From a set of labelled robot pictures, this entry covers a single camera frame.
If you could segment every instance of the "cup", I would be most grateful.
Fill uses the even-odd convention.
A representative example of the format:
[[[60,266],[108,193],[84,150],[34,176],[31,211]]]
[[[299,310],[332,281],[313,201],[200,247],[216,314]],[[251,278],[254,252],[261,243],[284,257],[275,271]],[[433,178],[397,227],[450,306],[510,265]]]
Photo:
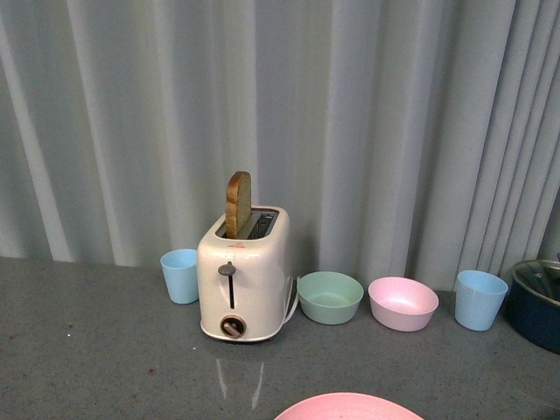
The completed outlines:
[[[457,279],[455,319],[470,330],[488,330],[508,292],[508,284],[474,269],[461,271]]]
[[[160,262],[172,302],[190,304],[199,298],[196,249],[175,249],[162,256]]]

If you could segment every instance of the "dark blue pot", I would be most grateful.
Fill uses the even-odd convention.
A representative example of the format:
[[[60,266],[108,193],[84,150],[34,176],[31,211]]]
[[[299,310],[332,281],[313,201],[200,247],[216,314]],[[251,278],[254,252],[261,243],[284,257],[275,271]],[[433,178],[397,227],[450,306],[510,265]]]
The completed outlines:
[[[560,354],[560,264],[518,262],[513,278],[506,319],[527,340]]]

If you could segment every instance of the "toaster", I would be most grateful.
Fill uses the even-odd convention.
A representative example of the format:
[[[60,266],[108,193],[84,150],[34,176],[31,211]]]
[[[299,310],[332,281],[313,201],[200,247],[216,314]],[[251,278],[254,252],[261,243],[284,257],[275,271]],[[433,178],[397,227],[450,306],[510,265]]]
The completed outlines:
[[[205,334],[251,342],[280,331],[288,319],[294,284],[286,249],[289,229],[286,211],[273,206],[252,206],[237,239],[226,236],[225,214],[210,227],[197,249],[200,327]]]

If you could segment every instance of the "plastic bowl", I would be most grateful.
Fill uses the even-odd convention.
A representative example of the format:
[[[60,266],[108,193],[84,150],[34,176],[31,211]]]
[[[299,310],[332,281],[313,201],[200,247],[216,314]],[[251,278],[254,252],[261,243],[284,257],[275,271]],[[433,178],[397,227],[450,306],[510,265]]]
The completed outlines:
[[[318,271],[297,281],[297,294],[309,319],[333,326],[352,319],[364,296],[364,289],[350,276]]]
[[[438,308],[438,295],[428,286],[404,277],[383,277],[367,288],[371,312],[388,328],[412,332],[428,325]]]

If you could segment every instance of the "glass lid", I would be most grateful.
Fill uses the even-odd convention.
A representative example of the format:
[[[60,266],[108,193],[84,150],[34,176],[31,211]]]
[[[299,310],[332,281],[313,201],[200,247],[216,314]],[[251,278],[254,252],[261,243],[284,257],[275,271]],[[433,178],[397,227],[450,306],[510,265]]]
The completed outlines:
[[[560,305],[560,263],[544,260],[518,262],[514,280],[531,293]]]

